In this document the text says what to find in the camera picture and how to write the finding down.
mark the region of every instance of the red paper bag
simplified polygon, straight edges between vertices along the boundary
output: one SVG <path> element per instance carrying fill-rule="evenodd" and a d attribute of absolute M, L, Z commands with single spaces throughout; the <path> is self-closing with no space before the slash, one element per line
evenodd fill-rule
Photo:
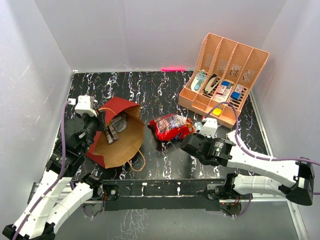
<path fill-rule="evenodd" d="M 113 97 L 102 108 L 113 111 L 106 109 L 106 124 L 116 116 L 115 113 L 125 112 L 126 128 L 117 133 L 119 139 L 112 144 L 108 144 L 104 132 L 97 131 L 94 143 L 86 155 L 106 169 L 119 167 L 131 160 L 143 143 L 145 124 L 139 118 L 140 105 L 120 97 Z"/>

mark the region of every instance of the marble tabletop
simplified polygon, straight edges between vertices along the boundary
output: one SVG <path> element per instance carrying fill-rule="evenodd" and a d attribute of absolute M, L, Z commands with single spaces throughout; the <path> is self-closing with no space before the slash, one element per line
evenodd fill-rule
<path fill-rule="evenodd" d="M 131 170 L 129 164 L 105 169 L 91 159 L 78 169 L 75 179 L 81 179 L 87 173 L 103 179 L 169 180 L 169 179 L 223 179 L 226 174 L 253 173 L 223 166 L 202 165 L 197 159 L 180 149 L 179 141 L 160 142 L 147 127 L 154 118 L 170 113 L 187 116 L 198 122 L 199 114 L 178 105 L 179 93 L 188 82 L 192 71 L 143 71 L 143 72 L 103 72 L 76 73 L 73 75 L 69 98 L 79 95 L 93 96 L 95 107 L 101 107 L 112 97 L 120 97 L 140 104 L 140 118 L 145 123 L 143 144 L 140 148 L 146 158 L 142 171 Z M 67 119 L 75 116 L 74 106 L 68 105 Z M 267 150 L 258 125 L 250 97 L 247 98 L 240 114 L 240 136 L 244 143 L 254 151 L 266 154 Z M 216 137 L 226 137 L 229 128 L 219 126 Z M 137 154 L 132 159 L 135 169 L 143 165 L 142 157 Z"/>

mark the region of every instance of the white wall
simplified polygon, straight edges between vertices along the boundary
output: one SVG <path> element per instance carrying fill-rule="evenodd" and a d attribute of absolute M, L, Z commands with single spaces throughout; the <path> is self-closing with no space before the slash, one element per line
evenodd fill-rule
<path fill-rule="evenodd" d="M 33 0 L 0 0 L 0 16 L 3 229 L 23 213 L 43 174 L 72 71 Z"/>
<path fill-rule="evenodd" d="M 262 46 L 270 57 L 254 96 L 276 157 L 320 162 L 319 12 L 317 0 L 288 1 Z M 314 191 L 320 192 L 320 167 L 314 170 Z M 318 240 L 320 196 L 299 208 L 310 239 Z"/>
<path fill-rule="evenodd" d="M 194 69 L 208 32 L 260 48 L 285 0 L 34 0 L 73 70 Z"/>

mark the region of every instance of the desk organizer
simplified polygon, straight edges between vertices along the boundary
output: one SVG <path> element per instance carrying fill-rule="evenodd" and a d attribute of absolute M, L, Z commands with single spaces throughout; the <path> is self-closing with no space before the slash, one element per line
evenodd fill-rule
<path fill-rule="evenodd" d="M 269 53 L 266 51 L 209 33 L 203 40 L 195 70 L 179 94 L 178 104 L 204 116 L 219 103 L 214 100 L 217 89 L 222 81 L 228 81 L 232 84 L 231 93 L 235 90 L 237 84 L 243 86 L 238 101 L 234 101 L 231 94 L 227 98 L 227 102 L 235 107 L 239 115 L 250 90 L 266 64 L 268 56 Z M 190 88 L 191 83 L 201 70 L 205 71 L 206 79 L 200 90 L 195 92 Z M 211 93 L 206 94 L 204 89 L 213 74 L 221 78 L 221 81 Z M 210 117 L 217 119 L 219 124 L 232 128 L 236 123 L 232 108 L 223 104 L 221 109 L 219 116 L 211 113 Z"/>

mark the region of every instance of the red snack bag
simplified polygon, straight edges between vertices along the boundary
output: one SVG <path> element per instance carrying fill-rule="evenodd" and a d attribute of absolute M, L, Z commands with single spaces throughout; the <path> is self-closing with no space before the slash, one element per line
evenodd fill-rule
<path fill-rule="evenodd" d="M 148 123 L 148 126 L 155 131 L 155 136 L 160 141 L 184 139 L 195 131 L 190 118 L 176 113 L 153 119 Z"/>

